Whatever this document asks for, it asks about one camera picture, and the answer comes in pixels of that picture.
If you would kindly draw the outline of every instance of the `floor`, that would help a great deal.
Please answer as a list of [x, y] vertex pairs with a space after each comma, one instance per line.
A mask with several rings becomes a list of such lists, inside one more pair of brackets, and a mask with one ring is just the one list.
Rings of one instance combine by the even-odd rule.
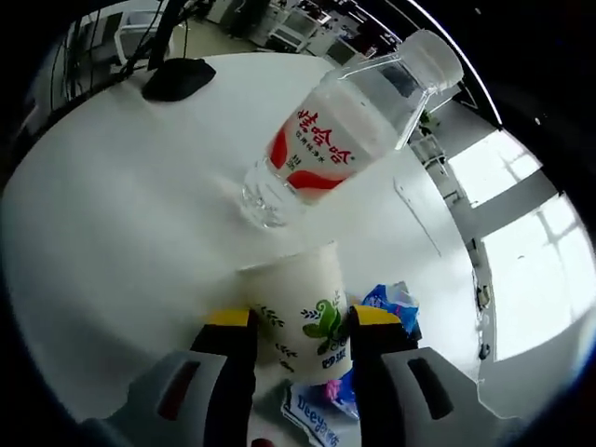
[[[181, 57], [184, 50], [184, 24], [174, 28], [174, 56]], [[246, 40], [233, 39], [210, 21], [188, 21], [187, 58], [203, 58], [217, 54], [250, 53], [257, 47]]]

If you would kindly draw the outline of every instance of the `plastic water bottle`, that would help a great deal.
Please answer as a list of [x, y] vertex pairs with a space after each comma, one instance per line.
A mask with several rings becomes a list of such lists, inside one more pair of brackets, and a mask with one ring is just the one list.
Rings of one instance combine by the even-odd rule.
[[327, 73], [248, 172], [242, 208], [283, 226], [410, 138], [430, 96], [463, 69], [437, 35], [421, 30], [397, 53]]

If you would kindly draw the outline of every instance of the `white paper cup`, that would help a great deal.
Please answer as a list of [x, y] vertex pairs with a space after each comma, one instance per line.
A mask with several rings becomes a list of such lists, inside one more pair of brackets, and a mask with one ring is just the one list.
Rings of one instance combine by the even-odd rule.
[[352, 368], [335, 242], [238, 274], [249, 306], [294, 381], [323, 384]]

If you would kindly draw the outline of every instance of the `desk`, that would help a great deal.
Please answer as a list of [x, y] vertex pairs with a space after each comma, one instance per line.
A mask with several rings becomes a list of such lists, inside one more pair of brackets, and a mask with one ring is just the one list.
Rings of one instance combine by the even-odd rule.
[[247, 167], [331, 66], [270, 53], [207, 60], [217, 75], [182, 102], [146, 102], [135, 78], [92, 98], [7, 185], [12, 304], [74, 417], [109, 414], [133, 377], [190, 346], [202, 317], [237, 302], [236, 268], [331, 239], [350, 292], [405, 280], [423, 345], [468, 373], [477, 367], [472, 266], [412, 151], [370, 167], [293, 228], [254, 227], [236, 203]]

